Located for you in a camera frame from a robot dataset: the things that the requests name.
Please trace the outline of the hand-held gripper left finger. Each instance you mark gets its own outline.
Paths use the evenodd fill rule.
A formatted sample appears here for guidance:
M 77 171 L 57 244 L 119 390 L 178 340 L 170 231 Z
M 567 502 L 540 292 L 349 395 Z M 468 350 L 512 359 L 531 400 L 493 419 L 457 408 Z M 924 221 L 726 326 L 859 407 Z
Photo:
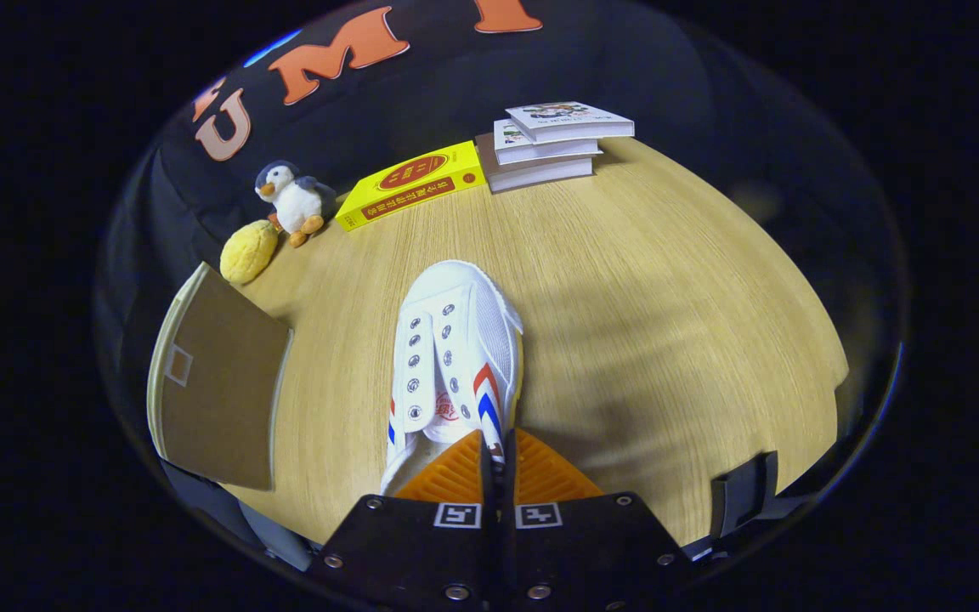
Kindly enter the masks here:
M 311 580 L 359 611 L 487 611 L 498 519 L 492 460 L 473 431 L 396 495 L 362 496 Z

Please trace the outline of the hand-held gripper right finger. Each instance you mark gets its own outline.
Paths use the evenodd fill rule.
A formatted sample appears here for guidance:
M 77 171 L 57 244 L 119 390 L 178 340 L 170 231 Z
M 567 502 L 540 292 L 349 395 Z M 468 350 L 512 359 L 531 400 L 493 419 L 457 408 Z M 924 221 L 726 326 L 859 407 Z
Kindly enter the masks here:
M 557 480 L 574 466 L 533 435 L 506 439 L 502 510 L 505 611 L 669 611 L 694 563 L 632 491 L 551 495 L 524 502 L 536 470 Z

